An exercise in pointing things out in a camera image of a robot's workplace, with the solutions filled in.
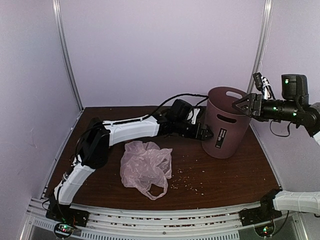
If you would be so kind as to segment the mauve plastic trash bin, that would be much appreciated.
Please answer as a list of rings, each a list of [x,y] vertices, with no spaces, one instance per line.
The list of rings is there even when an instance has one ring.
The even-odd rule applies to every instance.
[[[213,137],[202,142],[204,151],[213,158],[227,159],[235,154],[251,118],[232,107],[232,103],[247,94],[227,86],[214,87],[208,92],[204,123]]]

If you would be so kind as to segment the pink translucent plastic bag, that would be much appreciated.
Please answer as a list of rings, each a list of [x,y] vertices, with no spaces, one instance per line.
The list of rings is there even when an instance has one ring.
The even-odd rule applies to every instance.
[[[123,186],[137,189],[152,201],[163,197],[168,191],[168,179],[172,178],[172,151],[152,141],[126,143],[120,161]]]

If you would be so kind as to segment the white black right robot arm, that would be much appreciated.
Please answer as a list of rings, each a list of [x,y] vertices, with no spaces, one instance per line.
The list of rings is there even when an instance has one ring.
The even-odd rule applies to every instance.
[[[276,99],[269,80],[257,72],[253,74],[258,93],[248,93],[231,106],[259,122],[288,122],[296,128],[303,126],[308,135],[320,139],[320,104],[309,103],[308,80],[303,74],[281,76],[282,99]],[[268,220],[276,211],[293,211],[320,216],[319,192],[290,192],[274,189],[261,200],[256,210],[259,220]]]

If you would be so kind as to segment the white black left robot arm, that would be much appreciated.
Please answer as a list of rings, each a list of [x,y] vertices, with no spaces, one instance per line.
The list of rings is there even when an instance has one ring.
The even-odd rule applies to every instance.
[[[76,143],[70,170],[49,195],[49,210],[61,222],[69,221],[69,207],[77,191],[96,169],[107,164],[109,148],[118,143],[171,134],[200,141],[213,138],[210,127],[199,121],[202,112],[199,106],[178,98],[171,107],[163,111],[156,108],[141,117],[113,121],[93,118]]]

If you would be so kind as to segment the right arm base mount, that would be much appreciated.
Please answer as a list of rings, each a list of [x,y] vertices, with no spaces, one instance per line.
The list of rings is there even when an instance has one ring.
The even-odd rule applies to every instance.
[[[262,238],[270,238],[276,233],[275,220],[283,215],[281,211],[265,210],[261,206],[244,208],[238,214],[242,226],[253,225],[255,233]]]

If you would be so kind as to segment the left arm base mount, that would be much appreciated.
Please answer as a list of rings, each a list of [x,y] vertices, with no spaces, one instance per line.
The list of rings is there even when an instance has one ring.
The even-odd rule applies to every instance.
[[[85,210],[55,207],[54,210],[48,209],[45,217],[56,221],[53,227],[53,233],[59,239],[69,238],[72,234],[78,232],[79,227],[86,227],[90,213]]]

